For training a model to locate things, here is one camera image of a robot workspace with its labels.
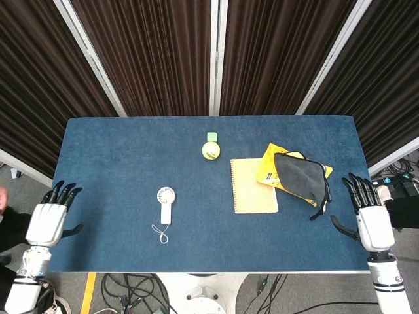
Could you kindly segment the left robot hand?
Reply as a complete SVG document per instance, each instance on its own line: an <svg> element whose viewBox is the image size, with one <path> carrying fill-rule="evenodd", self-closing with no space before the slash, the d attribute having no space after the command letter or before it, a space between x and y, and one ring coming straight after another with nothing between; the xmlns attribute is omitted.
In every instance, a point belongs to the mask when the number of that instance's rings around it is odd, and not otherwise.
<svg viewBox="0 0 419 314"><path fill-rule="evenodd" d="M74 236L83 229L84 224L78 224L64 230L66 216L82 188L76 187L75 183L63 185L64 181L57 182L35 206L26 232L26 241L31 246L51 248L61 239Z"/></svg>

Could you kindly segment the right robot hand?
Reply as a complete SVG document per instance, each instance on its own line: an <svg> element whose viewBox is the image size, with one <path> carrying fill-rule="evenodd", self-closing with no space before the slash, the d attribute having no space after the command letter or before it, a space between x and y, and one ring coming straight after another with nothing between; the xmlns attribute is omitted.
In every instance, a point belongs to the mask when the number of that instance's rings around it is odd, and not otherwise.
<svg viewBox="0 0 419 314"><path fill-rule="evenodd" d="M333 226L342 234L358 241L370 253L384 252L395 244L390 214L380 201L374 184L353 173L342 178L354 207L357 229L353 230L331 216Z"/></svg>

